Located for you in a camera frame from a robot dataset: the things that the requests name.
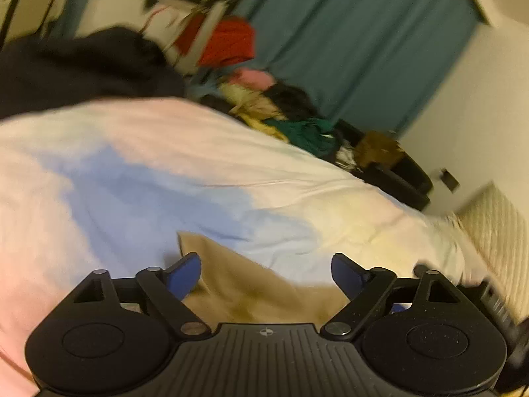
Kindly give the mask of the black sofa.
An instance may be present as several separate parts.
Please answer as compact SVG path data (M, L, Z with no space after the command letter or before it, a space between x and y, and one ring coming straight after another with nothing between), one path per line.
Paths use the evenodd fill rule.
M336 129L341 140L341 148L335 156L335 164L339 168L378 187L412 209L422 211L429 205L428 194L433 184L430 177L407 153L392 168L374 164L368 168L360 168L355 162L353 153L354 147L365 133L344 121L339 121Z

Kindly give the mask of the wall power socket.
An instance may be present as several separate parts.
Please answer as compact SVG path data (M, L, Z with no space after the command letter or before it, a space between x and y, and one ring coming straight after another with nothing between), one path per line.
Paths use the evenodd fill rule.
M459 181L446 168L441 170L439 180L451 193L455 192L456 189L460 187Z

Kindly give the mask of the blue curtain right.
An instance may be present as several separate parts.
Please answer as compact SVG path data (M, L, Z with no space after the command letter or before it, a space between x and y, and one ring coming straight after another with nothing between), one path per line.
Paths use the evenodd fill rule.
M461 56L473 0L240 0L256 32L251 65L305 91L319 113L400 134Z

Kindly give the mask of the red shirt on stand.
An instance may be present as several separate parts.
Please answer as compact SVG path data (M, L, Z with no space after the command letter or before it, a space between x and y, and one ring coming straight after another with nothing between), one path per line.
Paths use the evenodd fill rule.
M183 56L189 53L204 19L204 14L194 15L174 42ZM231 15L224 17L214 28L198 65L221 68L247 62L256 56L255 41L256 32L244 18Z

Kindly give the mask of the pink folded garment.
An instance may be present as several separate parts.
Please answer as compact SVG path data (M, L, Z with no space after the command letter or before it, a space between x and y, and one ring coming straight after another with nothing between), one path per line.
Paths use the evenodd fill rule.
M267 91L276 84L276 79L269 73L242 67L230 75L229 82L256 91Z

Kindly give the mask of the green garment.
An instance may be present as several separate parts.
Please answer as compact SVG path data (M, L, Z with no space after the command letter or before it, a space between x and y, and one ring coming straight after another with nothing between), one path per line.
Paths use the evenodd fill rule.
M312 117L290 121L269 118L264 123L277 129L290 144L320 159L335 153L340 145L334 126L326 119Z

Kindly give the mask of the black clothes pile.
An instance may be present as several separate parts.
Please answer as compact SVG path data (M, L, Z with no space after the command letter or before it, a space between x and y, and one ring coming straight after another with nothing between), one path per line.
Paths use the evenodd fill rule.
M291 85L277 82L264 91L264 96L282 111L290 121L300 122L320 118L318 109L305 91Z

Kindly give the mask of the tan khaki garment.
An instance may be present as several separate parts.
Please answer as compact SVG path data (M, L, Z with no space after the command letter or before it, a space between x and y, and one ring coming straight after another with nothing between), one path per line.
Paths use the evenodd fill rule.
M183 303L213 329L220 323L321 327L349 303L335 285L291 283L207 237L180 232L178 242L182 254L199 255L202 267Z

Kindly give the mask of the yellow garment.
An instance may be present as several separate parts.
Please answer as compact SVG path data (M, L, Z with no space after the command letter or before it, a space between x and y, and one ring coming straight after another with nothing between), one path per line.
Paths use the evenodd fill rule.
M267 125L264 122L246 114L239 114L238 118L242 122L244 122L248 127L260 133L273 137L281 142L284 142L285 144L288 144L290 142L288 137L274 126Z

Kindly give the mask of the quilted beige headboard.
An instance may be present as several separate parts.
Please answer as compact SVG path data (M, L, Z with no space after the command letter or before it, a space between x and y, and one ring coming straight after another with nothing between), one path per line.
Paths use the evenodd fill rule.
M492 273L510 312L528 317L528 220L489 183L456 217Z

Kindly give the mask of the beige clothes pile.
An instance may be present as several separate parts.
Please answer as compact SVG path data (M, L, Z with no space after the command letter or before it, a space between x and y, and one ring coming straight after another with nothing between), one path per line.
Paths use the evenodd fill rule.
M286 120L278 106L266 98L261 91L253 90L235 83L224 82L219 86L219 91L226 101L232 104L229 113L233 116L241 114L250 116L259 121L266 119Z

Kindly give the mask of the black jacket on bed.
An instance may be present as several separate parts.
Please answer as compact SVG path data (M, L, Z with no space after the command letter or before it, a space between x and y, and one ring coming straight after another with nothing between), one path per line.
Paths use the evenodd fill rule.
M185 96L160 47L125 27L76 39L28 35L1 50L1 118L104 98Z

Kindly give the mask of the brown paper bag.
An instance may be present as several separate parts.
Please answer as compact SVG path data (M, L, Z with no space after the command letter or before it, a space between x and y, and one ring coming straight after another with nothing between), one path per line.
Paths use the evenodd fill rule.
M403 159L405 152L394 138L369 131L354 147L353 156L360 168L368 168L371 164L392 168Z

